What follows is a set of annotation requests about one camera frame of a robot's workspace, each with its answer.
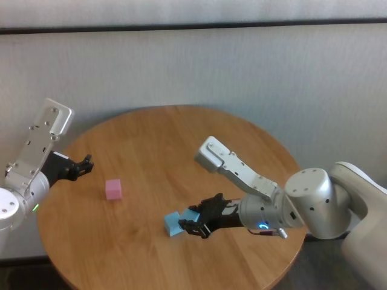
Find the metal bracket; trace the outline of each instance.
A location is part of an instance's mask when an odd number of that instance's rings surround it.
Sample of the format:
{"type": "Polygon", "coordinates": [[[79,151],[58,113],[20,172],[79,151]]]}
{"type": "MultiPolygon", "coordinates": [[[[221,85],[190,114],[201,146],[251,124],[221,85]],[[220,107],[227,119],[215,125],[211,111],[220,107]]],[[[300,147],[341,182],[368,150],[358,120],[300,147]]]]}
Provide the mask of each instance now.
{"type": "Polygon", "coordinates": [[[209,137],[204,142],[196,160],[210,172],[225,175],[244,192],[260,196],[267,202],[272,202],[280,189],[277,183],[257,174],[215,137],[209,137]]]}
{"type": "Polygon", "coordinates": [[[30,126],[27,142],[14,163],[5,171],[5,186],[25,195],[28,188],[44,165],[54,142],[66,134],[74,112],[72,109],[51,99],[46,99],[43,108],[30,126]]]}

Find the block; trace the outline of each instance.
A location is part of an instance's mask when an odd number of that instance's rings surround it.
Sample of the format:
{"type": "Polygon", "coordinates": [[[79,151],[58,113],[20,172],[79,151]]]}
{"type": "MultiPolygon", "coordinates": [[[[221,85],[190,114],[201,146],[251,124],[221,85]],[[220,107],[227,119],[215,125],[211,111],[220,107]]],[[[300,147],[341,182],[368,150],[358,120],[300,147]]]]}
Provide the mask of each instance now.
{"type": "Polygon", "coordinates": [[[187,208],[185,209],[185,211],[183,211],[183,214],[180,216],[179,219],[186,219],[187,221],[197,222],[199,219],[199,216],[200,216],[199,213],[187,208]]]}
{"type": "Polygon", "coordinates": [[[164,217],[164,227],[170,237],[182,233],[184,230],[179,226],[180,215],[177,211],[164,217]]]}
{"type": "Polygon", "coordinates": [[[121,180],[110,179],[106,180],[105,184],[106,199],[109,201],[122,198],[121,180]]]}

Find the blue cube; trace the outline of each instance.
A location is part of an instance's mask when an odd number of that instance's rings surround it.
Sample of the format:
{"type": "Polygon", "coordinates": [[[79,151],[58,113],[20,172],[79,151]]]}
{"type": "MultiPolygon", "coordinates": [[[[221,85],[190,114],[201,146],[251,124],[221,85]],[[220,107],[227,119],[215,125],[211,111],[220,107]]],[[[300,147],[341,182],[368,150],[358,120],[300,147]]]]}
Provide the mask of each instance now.
{"type": "Polygon", "coordinates": [[[164,217],[164,226],[170,237],[182,233],[184,230],[179,226],[180,215],[177,211],[164,217]]]}

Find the white wall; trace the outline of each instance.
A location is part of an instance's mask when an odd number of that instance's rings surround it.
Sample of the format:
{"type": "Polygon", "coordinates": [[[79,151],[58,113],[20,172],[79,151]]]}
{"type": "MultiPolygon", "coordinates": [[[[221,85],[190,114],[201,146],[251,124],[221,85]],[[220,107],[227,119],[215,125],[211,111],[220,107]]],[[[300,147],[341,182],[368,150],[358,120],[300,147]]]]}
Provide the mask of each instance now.
{"type": "MultiPolygon", "coordinates": [[[[302,167],[345,160],[386,185],[386,47],[387,24],[0,36],[0,164],[46,97],[76,110],[67,141],[133,108],[195,104],[267,129],[302,167]]],[[[32,219],[3,257],[40,254],[32,219]]]]}

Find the gray floor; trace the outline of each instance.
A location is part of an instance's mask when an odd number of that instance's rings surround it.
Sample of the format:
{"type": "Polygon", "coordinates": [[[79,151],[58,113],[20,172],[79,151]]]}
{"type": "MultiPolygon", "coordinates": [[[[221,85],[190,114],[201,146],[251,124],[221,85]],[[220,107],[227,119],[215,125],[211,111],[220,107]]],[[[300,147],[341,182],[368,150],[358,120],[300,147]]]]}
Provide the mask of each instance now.
{"type": "MultiPolygon", "coordinates": [[[[341,241],[308,242],[274,290],[372,290],[346,263],[341,241]]],[[[51,265],[0,268],[0,290],[69,290],[51,265]]]]}
{"type": "Polygon", "coordinates": [[[347,264],[341,240],[307,242],[293,267],[273,290],[373,290],[347,264]]]}

